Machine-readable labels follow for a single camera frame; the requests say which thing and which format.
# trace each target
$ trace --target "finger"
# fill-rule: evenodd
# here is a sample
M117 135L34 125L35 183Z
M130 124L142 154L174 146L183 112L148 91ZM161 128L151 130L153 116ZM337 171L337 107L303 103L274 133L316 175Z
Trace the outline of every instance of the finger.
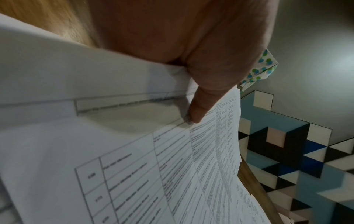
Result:
M223 97L226 90L206 90L198 87L189 107L189 116L194 123L199 123L205 114Z

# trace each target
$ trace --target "geometric rug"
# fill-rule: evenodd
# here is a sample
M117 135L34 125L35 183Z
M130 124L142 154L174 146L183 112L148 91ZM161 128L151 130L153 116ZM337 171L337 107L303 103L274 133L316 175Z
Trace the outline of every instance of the geometric rug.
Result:
M278 212L297 224L354 223L354 138L271 111L273 95L241 99L242 157Z

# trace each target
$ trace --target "skin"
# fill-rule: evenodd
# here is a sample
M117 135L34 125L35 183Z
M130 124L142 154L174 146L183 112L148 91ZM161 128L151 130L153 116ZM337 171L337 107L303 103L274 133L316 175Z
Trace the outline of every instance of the skin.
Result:
M278 0L88 0L103 47L185 66L199 85L190 117L199 123L259 60Z

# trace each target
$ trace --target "brown wood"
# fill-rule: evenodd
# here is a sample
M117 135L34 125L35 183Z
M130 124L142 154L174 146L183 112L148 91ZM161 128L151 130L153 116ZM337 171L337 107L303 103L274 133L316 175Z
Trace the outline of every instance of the brown wood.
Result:
M0 13L53 32L65 39L97 46L85 0L1 0ZM245 162L238 177L255 196L272 224L283 224L270 198Z

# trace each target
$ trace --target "gray wall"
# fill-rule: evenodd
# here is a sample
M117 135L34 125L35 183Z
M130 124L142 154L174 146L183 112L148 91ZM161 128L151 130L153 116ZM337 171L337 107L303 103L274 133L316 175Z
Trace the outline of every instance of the gray wall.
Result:
M279 62L259 90L272 111L333 129L330 144L354 137L354 1L281 0L270 52Z

